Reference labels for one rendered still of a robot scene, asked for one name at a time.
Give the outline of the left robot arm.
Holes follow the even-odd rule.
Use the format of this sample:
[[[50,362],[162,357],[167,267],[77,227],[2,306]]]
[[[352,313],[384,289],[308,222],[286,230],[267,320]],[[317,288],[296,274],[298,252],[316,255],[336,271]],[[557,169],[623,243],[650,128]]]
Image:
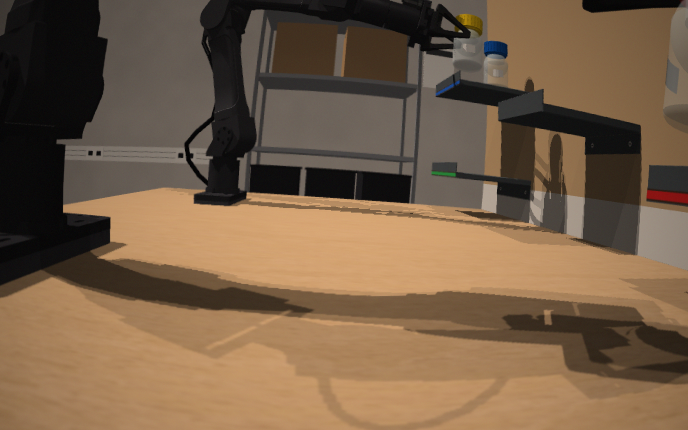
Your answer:
[[[232,3],[231,0],[209,1],[201,13],[200,23],[204,36],[208,37],[215,92],[214,122],[211,122],[213,140],[206,156],[216,157],[209,160],[206,191],[194,194],[194,200],[231,202],[247,196],[247,191],[238,188],[240,160],[237,158],[244,158],[244,153],[252,150],[257,139],[255,118],[250,117],[246,102],[241,62],[241,35],[245,34],[251,10],[296,12],[322,20],[342,22],[349,19],[383,27],[390,2],[234,0],[234,4],[233,0]]]

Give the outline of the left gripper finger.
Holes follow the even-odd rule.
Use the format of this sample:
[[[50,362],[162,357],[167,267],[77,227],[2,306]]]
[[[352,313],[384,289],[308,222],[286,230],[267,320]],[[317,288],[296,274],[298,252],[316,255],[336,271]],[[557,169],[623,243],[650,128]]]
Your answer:
[[[438,4],[436,7],[436,18],[434,22],[433,31],[431,37],[444,37],[444,38],[470,38],[471,32],[462,25],[442,4]],[[446,18],[462,32],[454,32],[449,30],[443,30],[441,28],[442,18]]]
[[[432,44],[431,43],[432,37],[429,36],[427,41],[424,43],[424,45],[421,45],[420,51],[433,51],[433,50],[442,50],[442,49],[453,49],[453,44]],[[447,38],[450,41],[454,41],[454,38]]]

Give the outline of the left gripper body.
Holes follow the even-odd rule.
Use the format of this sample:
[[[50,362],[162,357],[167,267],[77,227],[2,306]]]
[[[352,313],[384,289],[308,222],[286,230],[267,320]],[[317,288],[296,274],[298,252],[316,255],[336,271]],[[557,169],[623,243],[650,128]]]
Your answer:
[[[403,3],[391,1],[384,28],[408,35],[407,46],[409,47],[414,48],[415,43],[424,45],[433,31],[437,13],[431,9],[432,1],[424,0],[422,3],[421,0],[418,2],[402,0],[401,2]]]

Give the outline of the white bottle with yellow cap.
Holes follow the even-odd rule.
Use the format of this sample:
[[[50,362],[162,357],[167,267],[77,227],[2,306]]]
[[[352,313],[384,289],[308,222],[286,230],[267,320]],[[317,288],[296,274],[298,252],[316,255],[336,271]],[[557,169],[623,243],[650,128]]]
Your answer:
[[[454,38],[452,64],[463,72],[478,72],[482,69],[482,20],[471,14],[461,14],[455,18],[471,32],[471,35],[470,38]]]

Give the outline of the white bottle with red cap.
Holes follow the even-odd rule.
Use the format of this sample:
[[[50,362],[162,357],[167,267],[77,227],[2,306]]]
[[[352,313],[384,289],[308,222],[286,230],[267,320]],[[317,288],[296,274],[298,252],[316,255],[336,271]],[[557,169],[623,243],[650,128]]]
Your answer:
[[[688,0],[679,0],[671,18],[663,117],[688,134]]]

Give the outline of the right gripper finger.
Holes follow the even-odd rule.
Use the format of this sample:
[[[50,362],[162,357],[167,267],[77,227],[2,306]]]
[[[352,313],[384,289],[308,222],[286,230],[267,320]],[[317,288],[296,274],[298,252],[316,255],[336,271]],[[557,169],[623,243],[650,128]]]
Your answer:
[[[584,10],[591,13],[649,8],[677,8],[679,0],[582,0]]]

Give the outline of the clear glass bottle with blue cap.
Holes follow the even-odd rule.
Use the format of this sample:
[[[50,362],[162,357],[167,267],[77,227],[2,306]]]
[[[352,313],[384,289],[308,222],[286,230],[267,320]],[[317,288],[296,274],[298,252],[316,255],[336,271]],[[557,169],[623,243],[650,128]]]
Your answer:
[[[507,44],[499,41],[484,42],[484,83],[508,87]]]

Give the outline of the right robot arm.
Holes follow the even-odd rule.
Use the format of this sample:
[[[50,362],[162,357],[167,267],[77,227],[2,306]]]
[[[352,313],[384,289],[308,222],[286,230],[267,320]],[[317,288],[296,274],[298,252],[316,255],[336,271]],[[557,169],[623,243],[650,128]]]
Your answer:
[[[102,98],[108,39],[98,37],[99,25],[99,0],[15,0],[7,14],[0,264],[111,228],[111,217],[63,212],[66,145],[57,144],[82,139]]]

